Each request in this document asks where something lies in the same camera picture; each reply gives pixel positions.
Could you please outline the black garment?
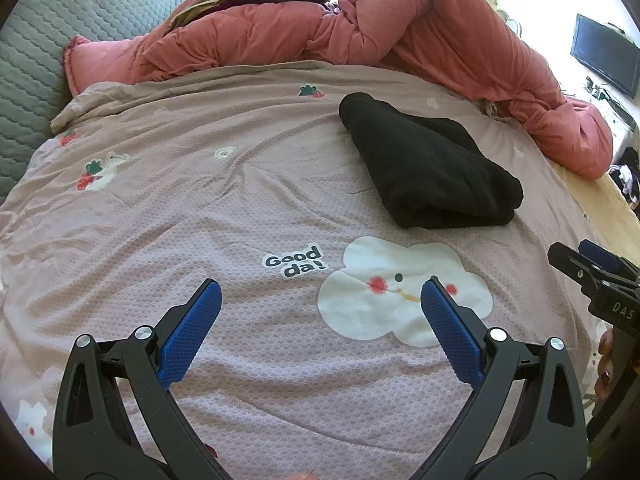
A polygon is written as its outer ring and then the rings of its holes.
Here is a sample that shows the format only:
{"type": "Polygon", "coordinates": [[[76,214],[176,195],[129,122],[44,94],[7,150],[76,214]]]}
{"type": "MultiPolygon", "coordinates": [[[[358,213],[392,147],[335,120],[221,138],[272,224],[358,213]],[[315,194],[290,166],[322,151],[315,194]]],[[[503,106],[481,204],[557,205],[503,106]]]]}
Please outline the black garment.
{"type": "Polygon", "coordinates": [[[520,180],[452,119],[411,116],[362,92],[345,96],[338,112],[403,229],[505,226],[523,203],[520,180]]]}

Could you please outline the black monitor screen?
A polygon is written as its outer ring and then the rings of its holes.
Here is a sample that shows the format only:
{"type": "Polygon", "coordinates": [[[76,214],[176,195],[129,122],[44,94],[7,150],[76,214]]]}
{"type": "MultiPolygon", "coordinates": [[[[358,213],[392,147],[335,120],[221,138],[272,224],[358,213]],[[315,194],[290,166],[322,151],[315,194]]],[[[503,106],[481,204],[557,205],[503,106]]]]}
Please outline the black monitor screen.
{"type": "Polygon", "coordinates": [[[577,14],[570,55],[625,96],[636,95],[639,47],[611,27],[577,14]]]}

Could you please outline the salmon pink duvet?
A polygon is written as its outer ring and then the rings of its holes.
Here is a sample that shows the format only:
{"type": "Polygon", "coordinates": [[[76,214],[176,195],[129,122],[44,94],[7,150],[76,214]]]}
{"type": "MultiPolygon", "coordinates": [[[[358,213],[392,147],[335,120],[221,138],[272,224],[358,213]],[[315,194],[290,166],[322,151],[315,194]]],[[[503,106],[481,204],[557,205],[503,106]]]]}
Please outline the salmon pink duvet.
{"type": "Polygon", "coordinates": [[[564,96],[547,61],[486,0],[289,1],[232,6],[119,41],[74,38],[63,58],[70,92],[138,84],[231,65],[316,60],[399,70],[471,101],[494,102],[550,159],[602,177],[612,133],[592,105],[564,96]]]}

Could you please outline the grey quilted headboard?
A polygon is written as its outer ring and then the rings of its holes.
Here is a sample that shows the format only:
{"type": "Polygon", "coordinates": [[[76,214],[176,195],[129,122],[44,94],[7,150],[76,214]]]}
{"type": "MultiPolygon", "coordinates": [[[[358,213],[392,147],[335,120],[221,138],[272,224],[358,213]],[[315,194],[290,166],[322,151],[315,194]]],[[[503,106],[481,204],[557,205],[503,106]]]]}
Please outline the grey quilted headboard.
{"type": "Polygon", "coordinates": [[[24,176],[50,121],[70,102],[63,52],[75,36],[122,40],[184,0],[20,0],[1,29],[1,197],[24,176]]]}

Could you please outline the pink patterned bed sheet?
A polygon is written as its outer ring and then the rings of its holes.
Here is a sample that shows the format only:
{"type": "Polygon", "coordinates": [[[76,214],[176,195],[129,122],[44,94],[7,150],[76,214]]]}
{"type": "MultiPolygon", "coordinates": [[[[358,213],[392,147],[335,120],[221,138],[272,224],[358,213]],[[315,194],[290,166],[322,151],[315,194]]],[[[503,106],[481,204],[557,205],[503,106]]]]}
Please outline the pink patterned bed sheet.
{"type": "Polygon", "coordinates": [[[1,208],[1,401],[52,456],[75,339],[128,336],[206,278],[220,315],[171,389],[237,479],[405,479],[468,398],[421,285],[520,341],[560,337],[583,389],[604,326],[548,263],[593,225],[513,120],[419,78],[307,62],[96,84],[55,118],[1,208]],[[461,124],[521,181],[506,226],[401,229],[344,128],[344,96],[461,124]]]}

